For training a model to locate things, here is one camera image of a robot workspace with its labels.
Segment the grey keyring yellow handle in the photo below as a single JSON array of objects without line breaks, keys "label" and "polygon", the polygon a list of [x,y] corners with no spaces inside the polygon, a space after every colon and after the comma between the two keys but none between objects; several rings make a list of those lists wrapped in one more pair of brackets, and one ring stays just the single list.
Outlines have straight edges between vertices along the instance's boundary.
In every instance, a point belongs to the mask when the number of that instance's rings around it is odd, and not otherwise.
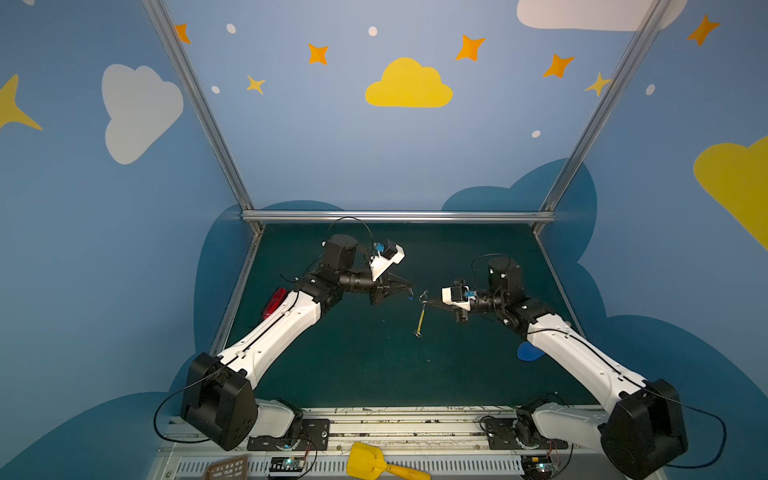
[{"label": "grey keyring yellow handle", "polygon": [[425,313],[426,313],[426,307],[427,307],[427,302],[428,302],[428,291],[427,290],[424,290],[422,292],[422,294],[419,296],[419,302],[421,304],[421,311],[420,311],[417,327],[416,327],[416,329],[414,331],[414,335],[417,338],[421,338],[422,337],[423,322],[424,322]]}]

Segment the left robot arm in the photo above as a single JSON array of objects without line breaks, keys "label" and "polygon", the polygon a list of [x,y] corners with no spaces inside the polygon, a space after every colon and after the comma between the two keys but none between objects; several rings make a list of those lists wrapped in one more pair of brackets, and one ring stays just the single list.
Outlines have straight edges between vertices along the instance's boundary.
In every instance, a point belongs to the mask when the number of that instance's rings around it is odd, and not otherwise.
[{"label": "left robot arm", "polygon": [[294,284],[277,308],[250,333],[216,355],[202,353],[189,367],[180,416],[225,451],[249,436],[294,445],[303,413],[278,400],[260,400],[254,390],[272,363],[315,325],[346,293],[361,293],[376,305],[411,284],[390,273],[405,257],[402,246],[375,243],[367,266],[354,266],[358,243],[336,234],[323,244],[317,266]]}]

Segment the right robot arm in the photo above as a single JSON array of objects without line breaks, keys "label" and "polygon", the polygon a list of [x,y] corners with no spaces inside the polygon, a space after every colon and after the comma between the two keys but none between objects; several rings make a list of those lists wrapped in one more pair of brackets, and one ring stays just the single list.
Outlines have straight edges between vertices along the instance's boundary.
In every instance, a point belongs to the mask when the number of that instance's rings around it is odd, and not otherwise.
[{"label": "right robot arm", "polygon": [[514,260],[492,258],[487,271],[487,289],[473,290],[457,280],[442,289],[440,304],[460,322],[472,314],[495,315],[570,373],[602,408],[543,403],[524,416],[531,432],[601,453],[632,479],[643,479],[687,452],[682,406],[671,384],[645,379],[588,342],[526,292]]}]

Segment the red spray bottle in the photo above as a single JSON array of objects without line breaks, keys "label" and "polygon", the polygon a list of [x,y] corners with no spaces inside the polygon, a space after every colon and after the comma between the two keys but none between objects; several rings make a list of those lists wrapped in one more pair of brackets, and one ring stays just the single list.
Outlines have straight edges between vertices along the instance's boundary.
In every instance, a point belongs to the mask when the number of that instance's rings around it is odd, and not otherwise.
[{"label": "red spray bottle", "polygon": [[270,296],[269,300],[267,301],[266,305],[264,306],[261,312],[261,318],[263,320],[269,318],[285,301],[287,295],[288,295],[287,289],[283,287],[276,288],[275,291]]}]

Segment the right controller board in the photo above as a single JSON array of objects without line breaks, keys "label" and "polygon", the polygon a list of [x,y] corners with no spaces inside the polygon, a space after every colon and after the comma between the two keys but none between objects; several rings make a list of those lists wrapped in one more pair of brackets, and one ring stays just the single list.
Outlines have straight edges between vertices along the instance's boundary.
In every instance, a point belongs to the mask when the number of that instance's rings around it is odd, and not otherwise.
[{"label": "right controller board", "polygon": [[550,480],[556,468],[549,455],[522,456],[520,459],[523,480]]}]

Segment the controller board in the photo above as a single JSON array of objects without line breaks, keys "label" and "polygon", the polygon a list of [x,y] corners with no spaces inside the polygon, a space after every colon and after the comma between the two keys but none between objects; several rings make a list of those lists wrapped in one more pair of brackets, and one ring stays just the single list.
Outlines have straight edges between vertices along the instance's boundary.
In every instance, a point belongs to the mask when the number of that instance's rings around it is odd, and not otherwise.
[{"label": "controller board", "polygon": [[549,455],[522,456],[520,459],[523,480],[550,480],[556,468]]},{"label": "controller board", "polygon": [[298,478],[304,474],[307,460],[299,456],[275,456],[269,460],[269,478]]}]

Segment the yellow plastic scoop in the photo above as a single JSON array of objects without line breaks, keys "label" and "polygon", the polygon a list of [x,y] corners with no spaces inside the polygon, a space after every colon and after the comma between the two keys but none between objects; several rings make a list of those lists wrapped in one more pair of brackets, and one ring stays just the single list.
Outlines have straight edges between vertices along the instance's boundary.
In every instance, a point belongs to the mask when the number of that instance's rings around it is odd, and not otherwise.
[{"label": "yellow plastic scoop", "polygon": [[352,445],[346,464],[346,473],[356,479],[377,480],[383,473],[407,480],[430,480],[431,475],[420,470],[389,464],[382,450],[356,442]]}]

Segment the left controller board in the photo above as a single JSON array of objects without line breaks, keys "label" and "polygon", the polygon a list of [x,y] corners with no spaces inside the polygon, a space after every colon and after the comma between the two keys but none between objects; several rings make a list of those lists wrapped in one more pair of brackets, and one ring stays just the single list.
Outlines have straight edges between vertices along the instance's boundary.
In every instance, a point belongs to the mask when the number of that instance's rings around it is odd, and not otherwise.
[{"label": "left controller board", "polygon": [[275,456],[269,460],[269,478],[298,478],[304,474],[307,460],[299,456]]}]

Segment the brown perforated plate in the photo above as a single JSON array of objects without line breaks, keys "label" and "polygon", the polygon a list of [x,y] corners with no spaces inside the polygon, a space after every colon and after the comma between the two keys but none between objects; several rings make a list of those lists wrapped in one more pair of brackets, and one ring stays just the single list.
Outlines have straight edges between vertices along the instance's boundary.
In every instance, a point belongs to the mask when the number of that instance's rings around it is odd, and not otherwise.
[{"label": "brown perforated plate", "polygon": [[246,480],[249,457],[240,455],[210,464],[204,471],[203,480]]}]

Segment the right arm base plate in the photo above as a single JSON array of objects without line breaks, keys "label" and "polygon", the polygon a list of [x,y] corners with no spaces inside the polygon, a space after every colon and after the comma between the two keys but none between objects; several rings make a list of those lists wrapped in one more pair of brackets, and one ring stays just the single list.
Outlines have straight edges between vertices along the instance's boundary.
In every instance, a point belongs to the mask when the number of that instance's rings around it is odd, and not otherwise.
[{"label": "right arm base plate", "polygon": [[490,450],[548,450],[568,449],[568,443],[543,437],[534,426],[517,418],[484,416],[479,426]]}]

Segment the aluminium frame rail right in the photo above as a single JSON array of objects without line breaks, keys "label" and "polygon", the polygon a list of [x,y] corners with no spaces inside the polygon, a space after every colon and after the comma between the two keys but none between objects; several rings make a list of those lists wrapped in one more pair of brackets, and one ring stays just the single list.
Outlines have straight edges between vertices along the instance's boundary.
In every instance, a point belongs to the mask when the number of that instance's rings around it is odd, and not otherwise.
[{"label": "aluminium frame rail right", "polygon": [[635,34],[603,90],[595,110],[540,208],[554,217],[534,227],[536,241],[556,280],[568,312],[584,334],[606,318],[604,301],[593,276],[580,264],[592,240],[597,217],[593,175],[584,166],[590,150],[662,29],[670,1],[652,1],[643,11]]}]

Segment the aluminium frame rail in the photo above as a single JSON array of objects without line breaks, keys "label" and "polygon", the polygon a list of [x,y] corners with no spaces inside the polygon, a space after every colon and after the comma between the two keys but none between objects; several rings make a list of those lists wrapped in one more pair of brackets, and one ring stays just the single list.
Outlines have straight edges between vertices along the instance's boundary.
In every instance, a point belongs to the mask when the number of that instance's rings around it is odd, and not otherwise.
[{"label": "aluminium frame rail", "polygon": [[552,212],[449,212],[449,211],[309,211],[244,210],[241,217],[249,222],[330,223],[354,218],[372,223],[552,223]]},{"label": "aluminium frame rail", "polygon": [[230,189],[238,201],[241,213],[239,221],[242,225],[249,227],[251,232],[251,241],[248,250],[243,259],[243,264],[237,281],[234,284],[232,294],[228,300],[226,310],[222,320],[213,338],[209,352],[220,352],[227,346],[227,341],[231,334],[237,311],[239,309],[248,276],[251,272],[255,255],[264,234],[264,225],[261,221],[255,223],[249,222],[243,218],[243,214],[250,211],[253,207],[251,198],[247,192],[242,175],[240,174],[236,162],[226,144],[224,136],[214,118],[210,105],[205,97],[205,93],[200,85],[198,77],[194,71],[192,63],[185,51],[183,42],[180,40],[175,26],[172,22],[171,14],[164,1],[142,0],[142,4],[148,14],[148,17],[158,34],[166,54],[171,61],[174,70],[179,77],[212,151],[218,160],[221,170],[226,177]]},{"label": "aluminium frame rail", "polygon": [[534,227],[536,241],[556,280],[568,312],[584,334],[606,318],[604,301],[593,276],[580,264],[592,240],[597,217],[593,175],[584,166],[590,150],[662,29],[670,1],[652,1],[643,11],[635,34],[603,90],[595,110],[540,208],[554,217]]}]

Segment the aluminium frame rail back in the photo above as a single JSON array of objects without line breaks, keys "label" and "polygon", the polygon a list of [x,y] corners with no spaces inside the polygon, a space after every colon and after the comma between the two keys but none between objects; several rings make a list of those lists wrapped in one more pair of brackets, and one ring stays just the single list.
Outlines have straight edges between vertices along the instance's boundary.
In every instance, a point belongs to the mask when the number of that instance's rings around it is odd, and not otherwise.
[{"label": "aluminium frame rail back", "polygon": [[241,217],[249,222],[330,223],[354,218],[372,223],[552,223],[552,212],[449,212],[449,211],[309,211],[244,210]]}]

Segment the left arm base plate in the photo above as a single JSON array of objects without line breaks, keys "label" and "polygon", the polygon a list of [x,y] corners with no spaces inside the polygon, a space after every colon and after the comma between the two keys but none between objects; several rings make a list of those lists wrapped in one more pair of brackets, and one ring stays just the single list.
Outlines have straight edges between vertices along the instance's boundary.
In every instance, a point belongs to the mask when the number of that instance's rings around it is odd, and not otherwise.
[{"label": "left arm base plate", "polygon": [[271,436],[251,436],[248,438],[248,451],[304,451],[307,448],[326,451],[330,436],[329,419],[302,419],[295,421],[287,433],[275,438]]}]

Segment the aluminium frame rail left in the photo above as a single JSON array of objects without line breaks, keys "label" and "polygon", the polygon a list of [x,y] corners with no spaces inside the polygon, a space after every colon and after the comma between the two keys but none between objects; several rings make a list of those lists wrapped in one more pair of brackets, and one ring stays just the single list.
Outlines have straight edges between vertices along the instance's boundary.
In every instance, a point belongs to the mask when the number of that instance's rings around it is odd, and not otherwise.
[{"label": "aluminium frame rail left", "polygon": [[243,259],[243,264],[237,281],[234,284],[232,294],[228,300],[226,310],[222,320],[213,338],[209,352],[220,352],[227,346],[227,341],[231,334],[237,311],[239,309],[248,276],[251,272],[255,255],[264,234],[264,225],[261,221],[255,223],[249,222],[243,218],[243,214],[250,211],[253,207],[251,198],[247,192],[242,175],[240,174],[236,162],[226,144],[224,136],[214,118],[210,105],[205,97],[205,93],[200,85],[198,77],[194,71],[192,63],[185,51],[183,42],[180,40],[175,26],[172,22],[171,14],[164,1],[142,0],[142,4],[148,14],[148,17],[158,34],[166,54],[171,61],[174,70],[179,77],[212,151],[218,160],[221,170],[226,177],[230,189],[238,201],[241,213],[239,221],[242,225],[249,227],[251,232],[251,241],[248,250]]}]

